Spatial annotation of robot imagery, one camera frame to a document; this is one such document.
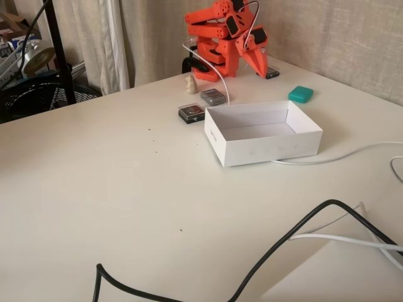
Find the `orange gripper black servo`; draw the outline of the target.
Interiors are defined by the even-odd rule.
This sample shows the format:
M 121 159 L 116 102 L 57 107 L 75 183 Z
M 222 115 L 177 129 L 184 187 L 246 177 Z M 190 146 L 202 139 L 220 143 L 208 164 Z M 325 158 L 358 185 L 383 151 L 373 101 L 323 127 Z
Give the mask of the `orange gripper black servo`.
M 254 27 L 248 34 L 245 31 L 237 40 L 237 51 L 249 66 L 261 77 L 266 77 L 268 59 L 265 46 L 268 44 L 268 36 L 262 26 Z

